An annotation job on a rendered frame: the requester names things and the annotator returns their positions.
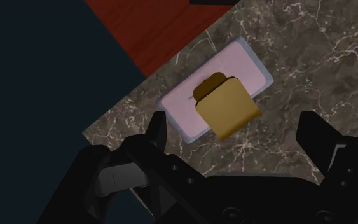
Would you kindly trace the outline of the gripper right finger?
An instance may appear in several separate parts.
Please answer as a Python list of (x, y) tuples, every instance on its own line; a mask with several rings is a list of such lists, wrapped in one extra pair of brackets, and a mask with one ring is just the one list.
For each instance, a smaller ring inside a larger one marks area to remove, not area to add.
[(358, 137), (340, 134), (314, 111), (300, 114), (296, 141), (324, 176), (313, 224), (358, 224)]

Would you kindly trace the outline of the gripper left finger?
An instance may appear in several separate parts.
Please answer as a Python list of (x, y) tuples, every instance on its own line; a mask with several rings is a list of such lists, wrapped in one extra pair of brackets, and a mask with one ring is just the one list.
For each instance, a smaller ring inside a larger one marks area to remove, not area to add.
[(117, 192), (141, 188), (155, 224), (211, 224), (199, 187), (205, 178), (166, 155), (166, 114), (153, 114), (145, 134), (126, 137), (111, 151), (89, 145), (76, 155), (37, 224), (104, 224)]

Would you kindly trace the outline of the pink rectangular soap bar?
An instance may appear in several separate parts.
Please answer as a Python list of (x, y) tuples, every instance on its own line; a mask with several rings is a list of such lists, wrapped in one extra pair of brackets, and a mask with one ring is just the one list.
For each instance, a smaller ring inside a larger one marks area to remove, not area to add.
[(210, 130), (196, 112), (193, 91), (216, 72), (238, 78), (252, 98), (273, 83), (272, 75), (243, 37), (230, 41), (157, 102), (158, 109), (166, 112), (169, 123), (188, 144)]

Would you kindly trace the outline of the tan bread slice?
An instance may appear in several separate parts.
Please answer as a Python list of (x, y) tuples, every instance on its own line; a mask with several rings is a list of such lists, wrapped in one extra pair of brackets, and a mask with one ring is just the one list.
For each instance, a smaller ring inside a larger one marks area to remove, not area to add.
[(246, 123), (261, 115), (241, 81), (216, 72), (193, 91), (196, 112), (220, 141), (229, 138)]

